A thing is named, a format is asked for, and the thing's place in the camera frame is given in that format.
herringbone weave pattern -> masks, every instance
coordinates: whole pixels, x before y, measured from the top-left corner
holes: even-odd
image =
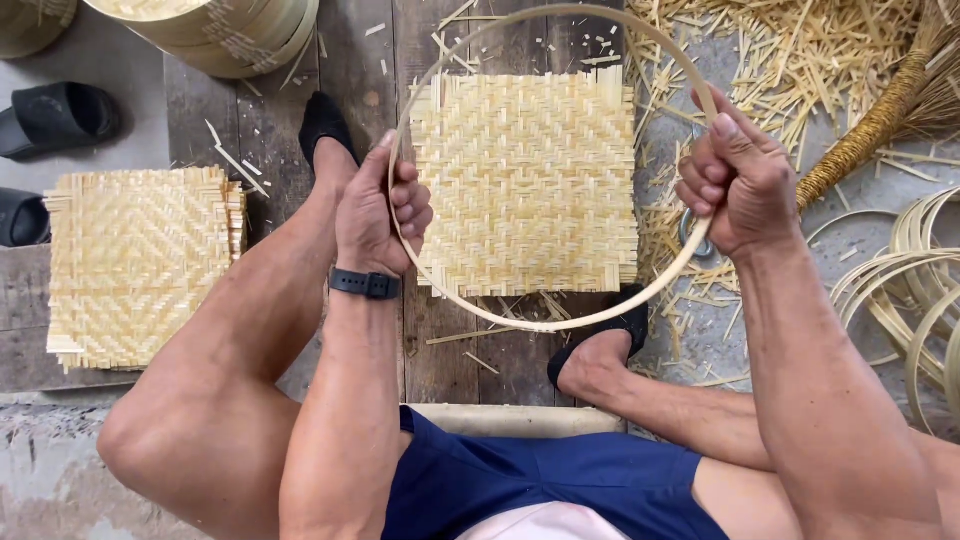
[[[44,195],[64,371],[147,365],[246,247],[246,198],[219,167],[66,175]]]
[[[410,119],[436,211],[420,259],[446,286],[512,296],[634,280],[634,105],[621,66],[438,75]]]

black sock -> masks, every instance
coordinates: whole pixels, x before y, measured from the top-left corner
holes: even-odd
[[[323,92],[313,92],[313,96],[306,104],[303,124],[300,126],[300,148],[303,150],[306,162],[310,164],[311,171],[313,170],[313,152],[317,148],[317,142],[325,136],[332,137],[343,144],[357,165],[360,164],[356,152],[353,151],[353,141],[350,139],[347,121],[340,113],[340,108],[333,103],[330,96]]]

black slipper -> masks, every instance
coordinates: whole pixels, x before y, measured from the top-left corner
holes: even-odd
[[[641,290],[643,290],[643,285],[640,283],[633,283],[626,287],[620,289],[620,292],[612,298],[607,307],[617,306],[623,304],[624,302],[635,297]],[[550,362],[546,365],[546,376],[550,379],[550,382],[553,384],[554,388],[560,390],[557,386],[557,378],[560,376],[560,371],[564,369],[566,361],[570,359],[570,355],[573,354],[573,350],[580,346],[581,343],[587,341],[594,335],[600,333],[601,331],[607,330],[625,330],[630,333],[631,345],[630,353],[627,355],[627,358],[632,357],[643,348],[643,342],[647,338],[647,329],[648,321],[647,318],[650,314],[650,308],[644,302],[639,307],[634,307],[630,311],[618,316],[613,317],[597,323],[590,327],[589,335],[584,339],[577,341],[576,343],[571,343],[566,347],[560,349],[552,358]]]
[[[0,187],[0,246],[32,246],[49,237],[50,212],[43,196]]]
[[[347,120],[344,119],[340,108],[333,103],[330,96],[323,92],[313,92],[313,96],[306,104],[303,124],[300,126],[300,148],[303,150],[306,162],[310,164],[311,171],[313,170],[313,152],[317,149],[317,142],[325,136],[343,144],[357,165],[360,165],[360,160],[353,151],[353,140],[350,138]]]
[[[0,112],[0,157],[27,160],[113,138],[120,114],[96,86],[56,83],[15,90]]]

black wristwatch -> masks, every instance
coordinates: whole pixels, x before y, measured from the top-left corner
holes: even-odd
[[[334,268],[330,274],[330,288],[374,300],[393,300],[400,294],[400,280],[376,272],[360,274]]]

broom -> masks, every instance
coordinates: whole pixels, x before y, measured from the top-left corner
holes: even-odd
[[[960,122],[960,0],[924,0],[920,27],[873,107],[797,184],[803,211],[893,139],[933,138]]]

